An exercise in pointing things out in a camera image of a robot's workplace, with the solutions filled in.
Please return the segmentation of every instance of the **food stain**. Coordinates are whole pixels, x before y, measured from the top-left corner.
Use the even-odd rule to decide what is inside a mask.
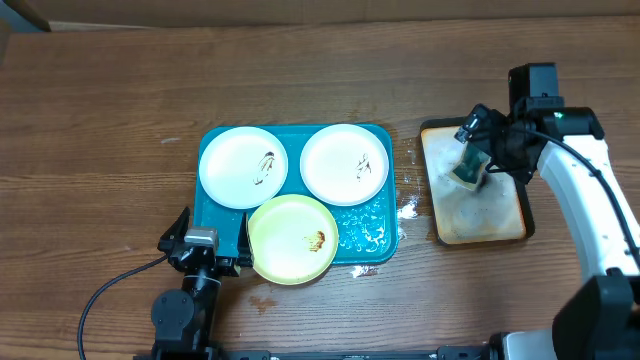
[[[353,275],[354,279],[360,276],[378,275],[378,268],[371,265],[357,265],[353,267],[351,275]]]
[[[371,174],[371,165],[369,164],[369,155],[367,155],[367,153],[364,153],[362,155],[362,161],[358,162],[356,170],[358,170],[358,174],[356,174],[358,181],[360,181],[362,174],[364,174],[367,170],[369,170],[369,174]]]
[[[268,308],[278,305],[278,303],[271,298],[261,300],[257,296],[249,297],[249,303],[255,306],[256,309],[258,309],[258,315],[262,315],[267,311]]]
[[[304,240],[308,241],[309,244],[311,245],[309,250],[313,252],[318,252],[318,250],[322,249],[322,245],[324,244],[324,241],[326,239],[325,239],[324,233],[322,231],[318,231],[312,236],[305,236]]]
[[[273,168],[273,161],[275,160],[275,155],[271,151],[264,154],[264,157],[258,163],[258,173],[256,177],[253,179],[254,185],[260,185],[264,181],[264,179],[269,176],[269,170]]]

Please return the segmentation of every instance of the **plate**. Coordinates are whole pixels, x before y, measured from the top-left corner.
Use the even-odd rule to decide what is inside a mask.
[[[320,276],[338,250],[338,227],[329,210],[303,195],[273,198],[249,219],[253,269],[281,285]]]
[[[374,197],[389,173],[380,140],[360,126],[339,124],[315,133],[300,155],[302,180],[318,199],[354,206]]]
[[[275,136],[255,127],[237,127],[209,143],[198,172],[211,199],[242,210],[274,197],[287,178],[288,166],[287,152]]]

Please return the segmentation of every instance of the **wooden surface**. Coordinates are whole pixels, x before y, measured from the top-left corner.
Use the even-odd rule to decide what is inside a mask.
[[[580,286],[549,189],[528,187],[526,243],[442,247],[419,126],[478,102],[506,111],[507,71],[556,61],[561,94],[598,114],[640,213],[639,38],[635,17],[13,35],[0,71],[0,357],[75,358],[86,301],[158,257],[192,204],[199,141],[223,124],[381,124],[402,234],[374,269],[336,266],[298,287],[225,279],[214,337],[227,348],[433,349],[548,327]],[[89,358],[148,352],[151,304],[180,282],[161,265],[108,290],[88,318]]]
[[[152,27],[640,15],[634,0],[5,0],[49,21]]]

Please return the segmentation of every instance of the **blue object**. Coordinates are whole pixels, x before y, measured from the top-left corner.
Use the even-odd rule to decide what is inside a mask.
[[[277,137],[282,142],[289,158],[287,179],[276,196],[300,194],[315,198],[302,181],[300,154],[309,138],[327,126],[329,125],[257,126]],[[369,130],[384,145],[387,156],[389,156],[389,174],[382,190],[367,202],[347,207],[324,203],[338,224],[340,242],[336,257],[333,259],[333,264],[336,265],[380,264],[389,260],[398,247],[396,184],[391,136],[385,129],[375,124],[358,124],[358,126]],[[207,145],[216,136],[232,128],[230,126],[218,127],[209,131],[202,138],[198,154],[198,169],[200,169],[200,158]],[[218,229],[219,255],[238,255],[236,243],[242,213],[246,211],[251,216],[256,209],[234,210],[216,203],[202,188],[200,174],[198,174],[193,226],[211,226]]]

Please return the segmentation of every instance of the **black cable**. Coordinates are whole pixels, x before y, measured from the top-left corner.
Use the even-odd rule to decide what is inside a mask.
[[[111,285],[117,283],[118,281],[127,278],[131,275],[135,275],[141,271],[147,270],[150,267],[156,266],[158,264],[160,264],[161,262],[165,261],[167,259],[167,255],[164,255],[163,257],[154,260],[146,265],[142,265],[137,269],[133,269],[131,271],[128,271],[122,275],[118,275],[115,278],[109,280],[106,284],[102,285],[102,287],[100,289],[98,289],[98,291],[95,292],[95,294],[93,294],[93,296],[91,297],[91,299],[89,299],[89,302],[87,303],[87,306],[84,308],[84,311],[82,312],[82,316],[80,317],[80,323],[78,324],[78,338],[77,338],[77,342],[78,342],[78,354],[80,354],[80,359],[81,360],[87,360],[87,358],[84,356],[84,346],[82,344],[82,332],[84,331],[84,322],[87,320],[87,315],[89,314],[89,309],[91,309],[91,306],[93,305],[94,302],[96,302],[96,300],[98,299],[98,296],[100,296],[105,290],[107,290]]]
[[[640,253],[638,252],[638,246],[636,245],[635,240],[633,239],[633,235],[631,235],[629,224],[627,224],[627,220],[624,217],[624,213],[622,212],[620,203],[618,202],[616,195],[613,193],[611,186],[609,186],[609,183],[607,183],[607,180],[605,180],[604,176],[602,175],[602,172],[598,170],[595,166],[593,166],[593,164],[591,164],[591,162],[587,160],[584,156],[580,155],[580,153],[577,152],[574,148],[547,134],[544,134],[535,130],[517,129],[517,128],[508,129],[507,131],[529,134],[529,135],[533,135],[538,138],[550,141],[560,146],[571,155],[573,155],[573,157],[578,159],[582,164],[584,164],[584,166],[587,167],[587,169],[589,169],[589,171],[593,174],[593,176],[596,179],[598,179],[598,182],[600,182],[602,189],[607,194],[607,197],[609,198],[609,202],[611,202],[611,207],[613,208],[613,211],[616,213],[616,217],[618,218],[618,222],[620,223],[620,228],[622,229],[622,234],[624,235],[624,241],[629,246],[629,250],[631,251],[631,255],[633,256],[633,259],[636,262],[636,266],[638,266],[638,268],[640,269]]]

